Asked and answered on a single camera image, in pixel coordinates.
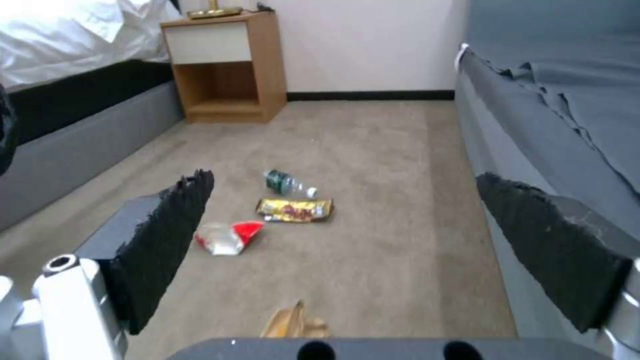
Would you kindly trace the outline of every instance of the white wall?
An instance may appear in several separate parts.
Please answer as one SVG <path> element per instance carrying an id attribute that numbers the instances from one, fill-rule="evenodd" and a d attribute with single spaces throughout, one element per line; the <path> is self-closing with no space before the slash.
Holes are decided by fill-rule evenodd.
<path id="1" fill-rule="evenodd" d="M 184 11 L 207 0 L 180 0 Z M 253 8 L 251 0 L 221 5 Z M 290 92 L 453 89 L 468 0 L 264 0 Z"/>

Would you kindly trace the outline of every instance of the carpet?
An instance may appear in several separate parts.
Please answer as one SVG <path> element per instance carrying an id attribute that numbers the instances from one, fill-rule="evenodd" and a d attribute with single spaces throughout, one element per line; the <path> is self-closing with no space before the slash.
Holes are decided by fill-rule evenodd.
<path id="1" fill-rule="evenodd" d="M 335 200 L 325 224 L 268 224 L 245 252 L 193 244 L 129 359 L 258 336 L 303 299 L 334 336 L 513 337 L 515 328 L 452 102 L 292 102 L 268 125 L 181 123 L 0 234 L 0 274 L 27 293 L 125 199 L 196 168 L 216 186 L 203 222 L 256 219 L 278 168 Z"/>

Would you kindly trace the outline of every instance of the black baseboard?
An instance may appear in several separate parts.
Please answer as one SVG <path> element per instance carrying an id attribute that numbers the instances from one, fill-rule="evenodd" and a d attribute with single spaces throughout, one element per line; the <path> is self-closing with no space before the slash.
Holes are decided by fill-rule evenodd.
<path id="1" fill-rule="evenodd" d="M 453 100 L 453 90 L 289 92 L 289 101 L 322 100 Z"/>

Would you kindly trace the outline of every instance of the bottle cap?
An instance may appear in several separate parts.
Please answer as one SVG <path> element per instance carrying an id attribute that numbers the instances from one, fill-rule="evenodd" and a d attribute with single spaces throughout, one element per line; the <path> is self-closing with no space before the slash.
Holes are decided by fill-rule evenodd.
<path id="1" fill-rule="evenodd" d="M 307 197 L 309 199 L 315 199 L 317 194 L 318 194 L 318 189 L 317 188 L 308 188 L 307 189 Z"/>

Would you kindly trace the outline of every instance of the wooden nightstand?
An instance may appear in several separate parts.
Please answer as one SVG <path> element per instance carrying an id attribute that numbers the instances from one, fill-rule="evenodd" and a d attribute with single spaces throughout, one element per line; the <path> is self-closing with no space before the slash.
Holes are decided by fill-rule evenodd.
<path id="1" fill-rule="evenodd" d="M 161 24 L 190 122 L 269 122 L 287 103 L 274 13 Z"/>

